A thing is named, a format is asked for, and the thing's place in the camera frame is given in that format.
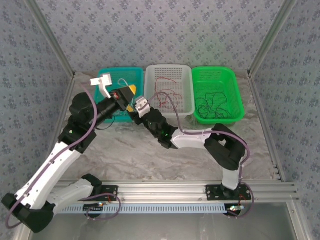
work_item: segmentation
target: wire tangle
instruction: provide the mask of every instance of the wire tangle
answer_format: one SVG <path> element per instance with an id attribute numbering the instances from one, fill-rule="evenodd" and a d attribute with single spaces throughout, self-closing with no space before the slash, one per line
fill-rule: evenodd
<path id="1" fill-rule="evenodd" d="M 158 91 L 158 88 L 157 88 L 157 83 L 158 83 L 158 80 L 159 79 L 164 79 L 164 80 L 168 80 L 168 81 L 171 81 L 173 82 L 174 84 L 177 84 L 177 82 L 175 80 L 172 80 L 170 78 L 167 78 L 167 77 L 163 77 L 163 76 L 160 76 L 158 77 L 156 80 L 155 80 L 155 84 L 154 84 L 154 90 L 155 90 L 155 94 L 157 93 L 167 93 L 169 96 L 171 96 L 171 98 L 174 98 L 175 99 L 175 108 L 177 109 L 178 106 L 179 106 L 179 101 L 182 101 L 182 95 L 176 93 L 174 90 L 172 89 L 161 89 L 160 91 Z M 158 108 L 162 108 L 164 107 L 165 109 L 168 109 L 168 110 L 174 110 L 173 106 L 172 107 L 168 107 L 166 106 L 167 103 L 169 103 L 169 100 L 168 100 L 168 97 L 166 96 L 164 101 L 162 102 L 159 95 L 157 95 L 157 99 L 159 101 L 159 106 Z"/>
<path id="2" fill-rule="evenodd" d="M 107 126 L 107 127 L 105 127 L 105 128 L 96 127 L 95 129 L 97 129 L 97 130 L 107 130 L 107 129 L 110 128 L 110 127 L 115 123 L 115 121 L 116 121 L 116 117 L 115 117 L 115 116 L 113 116 L 112 118 L 113 118 L 113 120 L 112 120 L 112 122 L 111 122 L 111 124 L 110 124 L 109 126 Z"/>
<path id="3" fill-rule="evenodd" d="M 232 115 L 223 108 L 227 102 L 227 96 L 223 92 L 211 92 L 206 93 L 204 97 L 198 97 L 195 100 L 195 107 L 203 119 L 228 119 Z"/>

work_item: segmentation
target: patterned wallpaper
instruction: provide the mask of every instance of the patterned wallpaper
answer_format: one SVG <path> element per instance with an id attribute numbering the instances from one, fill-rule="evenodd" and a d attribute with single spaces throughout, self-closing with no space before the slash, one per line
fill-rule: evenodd
<path id="1" fill-rule="evenodd" d="M 320 2 L 298 0 L 254 79 L 288 181 L 320 239 Z"/>
<path id="2" fill-rule="evenodd" d="M 284 0 L 37 0 L 73 70 L 246 70 Z"/>
<path id="3" fill-rule="evenodd" d="M 45 161 L 69 78 L 22 0 L 0 1 L 0 199 Z M 8 240 L 0 203 L 0 239 Z"/>

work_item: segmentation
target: table surface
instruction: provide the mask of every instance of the table surface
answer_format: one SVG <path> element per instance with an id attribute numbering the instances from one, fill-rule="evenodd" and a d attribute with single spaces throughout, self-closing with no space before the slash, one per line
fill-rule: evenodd
<path id="1" fill-rule="evenodd" d="M 83 92 L 80 83 L 84 83 L 94 93 L 95 89 L 88 84 L 90 78 L 83 73 L 76 73 L 70 103 L 76 94 Z M 249 82 L 244 78 L 237 78 L 237 81 L 245 116 L 228 127 L 247 142 L 251 151 L 251 157 L 243 169 L 243 178 L 276 179 Z M 63 127 L 69 117 L 70 113 L 67 112 Z M 176 119 L 169 119 L 168 123 L 177 126 Z M 199 124 L 194 116 L 182 119 L 181 123 L 184 129 L 213 127 Z M 221 167 L 207 151 L 195 148 L 165 149 L 142 125 L 137 126 L 132 122 L 114 123 L 108 130 L 97 130 L 96 133 L 95 140 L 62 179 L 75 180 L 90 173 L 102 181 L 222 180 Z"/>

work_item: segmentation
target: dark wire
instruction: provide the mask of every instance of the dark wire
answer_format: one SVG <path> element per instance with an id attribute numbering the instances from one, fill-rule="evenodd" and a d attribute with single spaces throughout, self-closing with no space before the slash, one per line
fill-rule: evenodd
<path id="1" fill-rule="evenodd" d="M 104 196 L 114 197 L 114 198 L 118 201 L 119 207 L 118 207 L 117 211 L 115 212 L 115 214 L 113 214 L 113 215 L 111 215 L 111 216 L 107 216 L 107 217 L 103 217 L 103 218 L 91 218 L 91 217 L 89 216 L 89 212 L 93 209 L 93 207 L 90 207 L 90 208 L 86 211 L 86 214 L 85 214 L 88 220 L 104 221 L 104 220 L 113 219 L 113 218 L 115 218 L 116 216 L 118 216 L 118 214 L 120 213 L 120 210 L 121 210 L 121 200 L 120 200 L 120 198 L 119 198 L 117 195 L 115 195 L 115 194 L 105 192 L 105 193 L 101 193 L 101 194 L 98 194 L 98 195 L 95 195 L 95 196 L 89 196 L 89 197 L 83 198 L 83 199 L 81 199 L 80 201 L 92 200 L 92 199 L 96 199 L 96 198 L 100 198 L 100 197 L 104 197 Z"/>
<path id="2" fill-rule="evenodd" d="M 218 94 L 223 95 L 225 101 L 223 101 L 217 107 L 214 107 L 214 99 L 216 96 L 218 96 Z M 231 118 L 232 115 L 229 111 L 227 111 L 221 107 L 223 104 L 226 104 L 227 101 L 228 101 L 227 96 L 221 91 L 206 93 L 205 98 L 198 97 L 195 100 L 195 107 L 196 107 L 196 110 L 199 113 L 200 117 L 203 119 L 227 119 L 227 118 Z"/>
<path id="3" fill-rule="evenodd" d="M 116 120 L 116 117 L 113 116 L 113 121 L 108 127 L 106 127 L 106 128 L 98 128 L 98 127 L 96 127 L 95 129 L 97 129 L 97 130 L 107 130 L 108 128 L 110 128 L 112 126 L 112 124 L 114 124 L 115 120 Z"/>

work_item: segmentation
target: metal frame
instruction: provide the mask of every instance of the metal frame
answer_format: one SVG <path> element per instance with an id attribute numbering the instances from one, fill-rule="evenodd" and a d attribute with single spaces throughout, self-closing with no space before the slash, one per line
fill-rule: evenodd
<path id="1" fill-rule="evenodd" d="M 287 203 L 291 221 L 299 240 L 312 239 L 303 216 L 299 196 L 294 183 L 274 180 L 246 181 L 254 192 L 255 202 Z M 72 183 L 62 180 L 56 185 L 55 191 Z M 104 185 L 117 185 L 118 196 L 125 204 L 209 204 L 205 188 L 219 181 L 105 181 Z M 17 228 L 14 240 L 27 240 L 31 231 L 24 225 Z"/>
<path id="2" fill-rule="evenodd" d="M 249 85 L 251 88 L 253 100 L 254 100 L 256 109 L 258 111 L 258 115 L 260 118 L 264 138 L 266 141 L 266 145 L 269 149 L 271 160 L 272 160 L 273 164 L 276 165 L 276 167 L 278 169 L 281 181 L 285 182 L 286 181 L 285 172 L 282 168 L 282 164 L 281 164 L 279 156 L 278 156 L 276 145 L 275 145 L 275 142 L 272 137 L 272 133 L 271 133 L 269 125 L 268 125 L 267 117 L 266 117 L 261 99 L 258 94 L 258 89 L 257 89 L 256 83 L 250 76 L 248 78 L 248 81 L 249 81 Z"/>
<path id="3" fill-rule="evenodd" d="M 61 180 L 54 191 L 69 186 L 70 180 Z M 292 182 L 248 180 L 256 203 L 299 202 L 297 188 Z M 206 185 L 220 185 L 221 181 L 104 181 L 117 185 L 118 197 L 126 204 L 196 204 L 207 201 Z M 214 201 L 234 203 L 234 201 Z"/>
<path id="4" fill-rule="evenodd" d="M 260 65 L 264 61 L 269 49 L 273 45 L 278 33 L 282 29 L 283 25 L 287 21 L 287 18 L 289 14 L 291 13 L 292 9 L 294 8 L 297 0 L 285 0 L 276 15 L 275 19 L 273 20 L 273 23 L 271 27 L 269 28 L 269 31 L 267 32 L 257 54 L 255 55 L 251 66 L 248 69 L 248 72 L 254 76 L 256 72 L 258 71 Z"/>
<path id="5" fill-rule="evenodd" d="M 55 53 L 56 57 L 59 59 L 63 69 L 65 70 L 65 72 L 68 74 L 69 77 L 72 77 L 74 75 L 72 67 L 68 62 L 68 59 L 64 54 L 62 48 L 60 47 L 54 33 L 49 27 L 49 24 L 45 16 L 43 15 L 43 13 L 41 12 L 40 7 L 38 6 L 35 0 L 24 0 L 24 3 L 29 8 L 34 20 L 36 21 L 42 33 L 44 34 L 46 40 L 52 47 L 52 50 Z"/>

